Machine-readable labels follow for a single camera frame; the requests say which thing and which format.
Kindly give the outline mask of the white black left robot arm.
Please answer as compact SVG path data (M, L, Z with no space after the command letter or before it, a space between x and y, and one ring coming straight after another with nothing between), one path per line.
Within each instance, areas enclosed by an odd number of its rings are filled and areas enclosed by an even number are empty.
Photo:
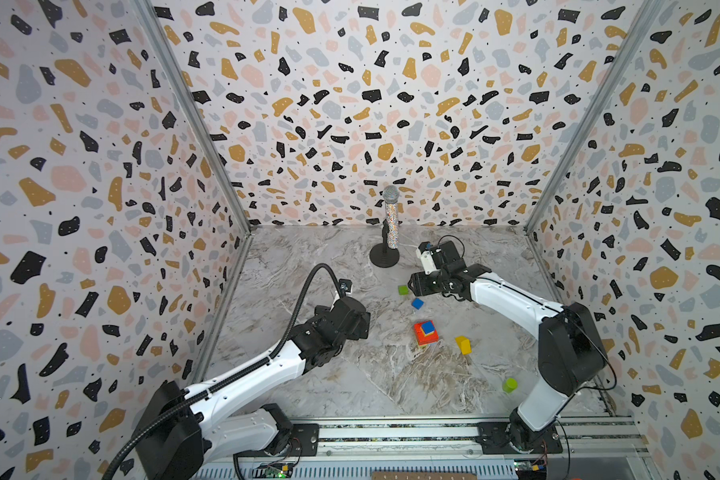
M318 306L291 328L284 344L210 380L181 388L161 385L144 410L133 438L149 479L189 479L207 462L243 452L277 455L293 425L276 404L251 414L240 409L282 384L321 367L346 341L365 339L371 315L344 296Z

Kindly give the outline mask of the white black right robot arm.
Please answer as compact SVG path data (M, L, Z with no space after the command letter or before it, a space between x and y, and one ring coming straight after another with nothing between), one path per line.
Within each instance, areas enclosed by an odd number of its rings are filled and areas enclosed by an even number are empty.
M575 394L609 366L590 310L546 300L481 264L469 265L451 241L417 248L423 270L408 287L419 297L440 294L490 308L537 341L539 379L509 417L510 431L535 434L549 427Z

